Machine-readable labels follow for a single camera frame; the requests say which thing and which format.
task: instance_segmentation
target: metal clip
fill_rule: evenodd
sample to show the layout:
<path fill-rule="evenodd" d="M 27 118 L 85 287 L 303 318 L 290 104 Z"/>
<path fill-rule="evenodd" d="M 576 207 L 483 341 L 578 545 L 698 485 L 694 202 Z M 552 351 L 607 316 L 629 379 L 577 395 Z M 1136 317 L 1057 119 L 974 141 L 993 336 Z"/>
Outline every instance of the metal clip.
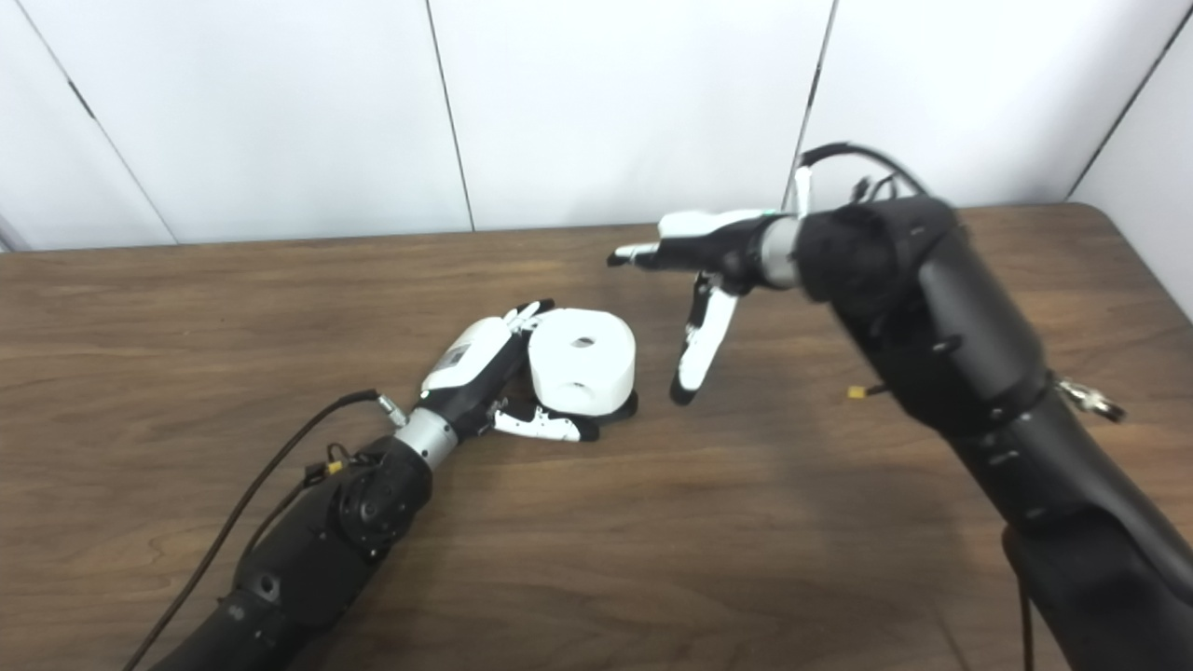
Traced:
<path fill-rule="evenodd" d="M 1126 418 L 1126 411 L 1123 406 L 1107 399 L 1101 392 L 1094 389 L 1093 387 L 1074 382 L 1068 377 L 1057 377 L 1056 389 L 1081 412 L 1092 412 L 1096 415 L 1109 419 L 1115 424 Z"/>

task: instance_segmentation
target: wire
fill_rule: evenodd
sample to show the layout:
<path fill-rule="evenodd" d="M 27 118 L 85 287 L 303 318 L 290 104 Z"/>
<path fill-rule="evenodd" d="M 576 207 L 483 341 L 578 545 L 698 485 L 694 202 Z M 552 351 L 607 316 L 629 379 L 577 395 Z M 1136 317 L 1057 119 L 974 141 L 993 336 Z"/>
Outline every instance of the wire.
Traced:
<path fill-rule="evenodd" d="M 1019 581 L 1019 620 L 1024 629 L 1024 671 L 1036 669 L 1036 641 L 1032 636 L 1032 599 L 1027 585 Z"/>
<path fill-rule="evenodd" d="M 888 198 L 891 198 L 891 199 L 898 198 L 898 183 L 895 181 L 896 177 L 898 177 L 898 176 L 896 176 L 892 172 L 892 173 L 888 174 L 886 177 L 884 177 L 884 178 L 879 179 L 878 181 L 876 181 L 874 183 L 874 187 L 871 189 L 871 191 L 870 191 L 870 198 L 867 198 L 866 202 L 867 203 L 874 202 L 874 199 L 878 198 L 878 192 L 883 190 L 883 186 L 886 186 L 889 189 L 890 195 L 888 196 Z"/>
<path fill-rule="evenodd" d="M 335 453 L 340 453 L 340 458 L 335 458 Z M 340 443 L 328 443 L 327 444 L 327 462 L 342 461 L 344 463 L 350 463 L 352 461 L 352 455 L 348 454 L 348 449 Z"/>
<path fill-rule="evenodd" d="M 272 524 L 279 515 L 285 512 L 285 510 L 290 507 L 290 504 L 295 503 L 295 499 L 297 499 L 298 494 L 301 494 L 305 488 L 307 482 L 299 480 L 298 484 L 296 484 L 292 490 L 286 492 L 286 495 L 278 501 L 278 505 L 273 506 L 273 510 L 265 516 L 265 519 L 262 519 L 256 527 L 256 530 L 253 531 L 253 536 L 248 540 L 248 543 L 245 544 L 245 550 L 240 553 L 240 560 L 236 562 L 237 572 L 240 571 L 240 567 L 243 566 L 245 560 L 248 559 L 248 555 L 252 554 L 253 549 L 256 547 L 256 542 L 261 540 L 265 530 L 270 528 L 270 524 Z"/>
<path fill-rule="evenodd" d="M 208 548 L 208 553 L 203 555 L 202 560 L 199 560 L 199 565 L 194 567 L 194 572 L 191 573 L 191 578 L 186 581 L 186 585 L 183 586 L 183 591 L 180 591 L 178 596 L 174 597 L 174 601 L 169 604 L 168 608 L 166 608 L 166 612 L 161 614 L 161 617 L 157 618 L 157 623 L 153 626 L 153 629 L 149 630 L 149 634 L 146 636 L 146 639 L 141 641 L 141 645 L 137 647 L 136 652 L 132 653 L 132 657 L 129 658 L 128 664 L 124 665 L 124 671 L 132 671 L 132 669 L 135 669 L 136 665 L 141 663 L 141 659 L 144 658 L 146 653 L 149 652 L 149 647 L 153 646 L 154 641 L 157 640 L 157 636 L 161 635 L 166 626 L 169 624 L 169 621 L 173 620 L 174 615 L 178 612 L 178 609 L 183 607 L 183 603 L 186 602 L 186 598 L 190 597 L 191 592 L 194 591 L 194 586 L 199 583 L 199 579 L 203 578 L 203 574 L 206 573 L 208 568 L 211 566 L 211 562 L 215 560 L 216 554 L 223 546 L 223 542 L 228 538 L 228 534 L 231 531 L 231 528 L 236 524 L 236 519 L 239 519 L 240 515 L 245 512 L 245 507 L 248 506 L 248 503 L 253 499 L 253 495 L 256 493 L 258 490 L 261 488 L 261 485 L 265 482 L 266 478 L 268 478 L 270 474 L 273 473 L 273 470 L 278 467 L 278 464 L 282 463 L 282 460 L 284 460 L 286 455 L 289 455 L 290 451 L 295 449 L 295 445 L 297 445 L 298 442 L 307 436 L 307 433 L 310 433 L 310 430 L 314 429 L 315 425 L 327 419 L 327 415 L 332 414 L 333 412 L 352 404 L 359 404 L 363 401 L 376 401 L 378 398 L 381 398 L 381 394 L 378 394 L 376 389 L 367 389 L 364 392 L 348 394 L 346 396 L 340 396 L 335 402 L 319 411 L 319 413 L 315 414 L 315 417 L 310 418 L 307 421 L 307 424 L 304 424 L 303 427 L 299 429 L 298 432 L 293 435 L 292 438 L 286 441 L 286 444 L 282 445 L 282 449 L 278 450 L 278 454 L 273 455 L 273 458 L 270 460 L 270 463 L 265 464 L 265 468 L 261 469 L 261 473 L 258 474 L 258 476 L 253 480 L 253 482 L 248 486 L 248 488 L 245 490 L 245 493 L 240 497 L 240 500 L 236 501 L 236 506 L 231 509 L 231 512 L 228 515 L 228 519 L 224 522 L 223 528 L 221 528 L 220 533 L 216 534 L 216 540 L 211 542 L 211 547 Z"/>
<path fill-rule="evenodd" d="M 917 195 L 920 196 L 928 195 L 928 190 L 925 189 L 923 185 L 920 184 L 920 180 L 913 177 L 907 168 L 895 162 L 895 160 L 886 156 L 886 154 L 871 149 L 870 147 L 863 147 L 861 144 L 851 144 L 848 142 L 835 142 L 833 144 L 824 144 L 822 147 L 816 147 L 815 149 L 808 149 L 806 152 L 799 155 L 799 166 L 811 167 L 824 159 L 832 156 L 847 155 L 847 154 L 866 156 L 867 159 L 885 166 L 888 170 L 897 174 L 900 179 L 907 183 L 907 185 L 910 186 L 911 190 L 915 191 Z"/>

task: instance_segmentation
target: wooden table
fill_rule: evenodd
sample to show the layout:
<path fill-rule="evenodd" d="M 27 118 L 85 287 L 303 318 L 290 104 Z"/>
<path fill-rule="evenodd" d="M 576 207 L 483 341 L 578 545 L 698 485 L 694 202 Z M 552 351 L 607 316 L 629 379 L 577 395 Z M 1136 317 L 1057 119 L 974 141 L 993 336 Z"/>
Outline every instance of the wooden table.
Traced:
<path fill-rule="evenodd" d="M 1087 424 L 1193 537 L 1193 331 L 1100 214 L 968 210 L 1058 370 L 1131 412 Z M 667 400 L 690 278 L 607 270 L 645 227 L 0 257 L 0 665 L 118 669 L 233 501 L 313 412 L 414 399 L 474 320 L 539 296 L 613 310 L 642 410 L 594 444 L 487 436 L 298 669 L 1020 667 L 1001 523 L 889 398 L 828 312 L 759 291 L 704 392 Z M 156 659 L 227 591 L 251 506 Z M 1046 635 L 1041 669 L 1062 669 Z"/>

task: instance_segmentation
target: white wall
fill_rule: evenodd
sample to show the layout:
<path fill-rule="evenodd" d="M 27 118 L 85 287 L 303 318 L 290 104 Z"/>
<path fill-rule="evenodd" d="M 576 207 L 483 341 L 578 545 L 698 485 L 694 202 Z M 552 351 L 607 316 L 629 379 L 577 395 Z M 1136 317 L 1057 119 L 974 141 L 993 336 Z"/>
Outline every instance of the white wall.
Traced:
<path fill-rule="evenodd" d="M 804 148 L 897 158 L 957 205 L 1069 193 L 1189 0 L 841 0 Z M 843 203 L 860 159 L 816 168 Z"/>
<path fill-rule="evenodd" d="M 0 234 L 37 250 L 174 241 L 13 0 L 0 0 Z"/>
<path fill-rule="evenodd" d="M 468 196 L 478 228 L 777 207 L 832 6 L 24 1 L 99 119 L 0 0 L 0 217 L 39 248 L 464 230 Z M 804 147 L 1061 199 L 1188 1 L 840 0 Z"/>
<path fill-rule="evenodd" d="M 1073 199 L 1100 208 L 1193 319 L 1193 29 L 1186 26 Z"/>
<path fill-rule="evenodd" d="M 422 0 L 24 2 L 179 241 L 469 229 Z"/>
<path fill-rule="evenodd" d="M 830 0 L 433 0 L 477 228 L 775 207 Z"/>

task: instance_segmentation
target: robotic hand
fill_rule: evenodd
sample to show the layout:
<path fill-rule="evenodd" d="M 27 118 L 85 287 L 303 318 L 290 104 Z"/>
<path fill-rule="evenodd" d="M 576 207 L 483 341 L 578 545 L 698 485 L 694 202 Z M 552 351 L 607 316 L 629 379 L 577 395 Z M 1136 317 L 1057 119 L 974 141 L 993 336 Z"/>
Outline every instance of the robotic hand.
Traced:
<path fill-rule="evenodd" d="M 610 266 L 696 272 L 692 312 L 670 398 L 688 405 L 696 398 L 725 338 L 737 298 L 755 287 L 796 285 L 790 253 L 797 218 L 773 211 L 737 210 L 721 215 L 676 213 L 659 222 L 659 242 L 618 247 Z"/>
<path fill-rule="evenodd" d="M 849 204 L 810 214 L 811 166 L 841 154 L 891 171 L 874 192 L 900 179 L 913 195 L 864 199 L 865 181 Z M 610 256 L 698 273 L 672 398 L 692 400 L 740 296 L 803 288 L 1007 522 L 1007 558 L 1074 670 L 1193 671 L 1193 552 L 1065 401 L 1112 421 L 1123 408 L 1047 368 L 956 213 L 896 162 L 828 144 L 799 158 L 795 189 L 793 214 L 669 215 L 657 242 Z"/>
<path fill-rule="evenodd" d="M 125 666 L 131 670 L 215 556 L 248 497 L 305 431 L 338 407 L 375 400 L 397 426 L 353 455 L 308 467 L 301 482 L 249 541 L 231 592 L 157 671 L 264 671 L 286 667 L 330 629 L 431 499 L 433 470 L 452 449 L 489 429 L 560 441 L 595 439 L 585 418 L 530 406 L 502 389 L 527 362 L 530 334 L 554 307 L 542 300 L 470 326 L 422 382 L 409 417 L 376 392 L 340 399 L 316 415 L 251 487 L 187 587 Z M 277 517 L 273 528 L 256 538 Z"/>

